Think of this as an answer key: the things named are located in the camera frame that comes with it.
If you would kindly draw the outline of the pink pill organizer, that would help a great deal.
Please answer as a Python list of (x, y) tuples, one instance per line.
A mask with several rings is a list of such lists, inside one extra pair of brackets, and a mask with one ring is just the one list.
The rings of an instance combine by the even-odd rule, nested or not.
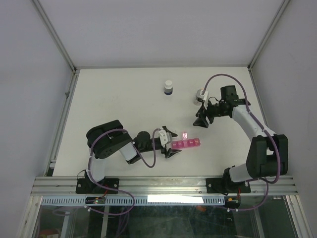
[(171, 143), (172, 149), (185, 149), (185, 148), (193, 148), (199, 147), (201, 145), (199, 138), (189, 138), (187, 132), (181, 133), (181, 138), (177, 140), (173, 140)]

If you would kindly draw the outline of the clear pill bottle orange cap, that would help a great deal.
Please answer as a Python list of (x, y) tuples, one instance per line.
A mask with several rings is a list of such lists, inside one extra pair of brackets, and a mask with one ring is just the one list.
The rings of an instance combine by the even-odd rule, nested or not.
[(199, 98), (195, 98), (194, 99), (194, 105), (199, 106), (201, 104), (201, 102), (199, 101)]

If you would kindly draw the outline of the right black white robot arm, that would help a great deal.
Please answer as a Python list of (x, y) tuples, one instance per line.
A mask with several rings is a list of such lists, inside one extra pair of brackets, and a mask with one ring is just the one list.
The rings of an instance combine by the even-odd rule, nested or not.
[(273, 177), (276, 182), (288, 171), (288, 138), (263, 125), (252, 113), (247, 98), (239, 98), (234, 85), (220, 89), (221, 99), (213, 104), (208, 92), (198, 90), (196, 103), (201, 106), (196, 113), (194, 126), (207, 128), (215, 118), (230, 117), (237, 122), (249, 138), (251, 145), (246, 162), (224, 170), (221, 178), (208, 178), (208, 193), (250, 193), (250, 182)]

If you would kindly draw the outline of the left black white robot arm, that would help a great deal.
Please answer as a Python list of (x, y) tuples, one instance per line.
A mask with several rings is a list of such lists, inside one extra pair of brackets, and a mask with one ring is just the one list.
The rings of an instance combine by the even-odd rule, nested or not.
[(85, 171), (85, 176), (88, 178), (87, 188), (95, 193), (103, 189), (103, 179), (106, 177), (104, 160), (117, 151), (129, 165), (139, 160), (143, 161), (142, 153), (153, 152), (153, 164), (145, 163), (149, 168), (156, 165), (156, 151), (160, 151), (165, 158), (180, 153), (180, 149), (172, 148), (174, 137), (177, 137), (177, 134), (163, 126), (155, 129), (152, 134), (141, 131), (132, 138), (119, 120), (91, 128), (86, 134), (87, 145), (90, 149), (88, 168)]

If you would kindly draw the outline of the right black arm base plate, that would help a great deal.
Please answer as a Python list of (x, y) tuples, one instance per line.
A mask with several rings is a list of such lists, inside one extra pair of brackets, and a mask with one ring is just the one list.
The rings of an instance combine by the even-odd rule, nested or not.
[(220, 193), (251, 193), (250, 185), (244, 182), (231, 182), (223, 178), (207, 178), (206, 188), (208, 194)]

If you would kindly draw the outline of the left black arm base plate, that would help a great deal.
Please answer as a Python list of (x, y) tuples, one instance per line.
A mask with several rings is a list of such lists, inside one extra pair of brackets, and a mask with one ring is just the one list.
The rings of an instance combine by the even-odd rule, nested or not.
[(103, 180), (99, 181), (99, 184), (102, 186), (108, 187), (109, 189), (104, 189), (88, 178), (79, 178), (77, 180), (76, 185), (76, 194), (118, 194), (119, 189), (119, 178), (104, 178)]

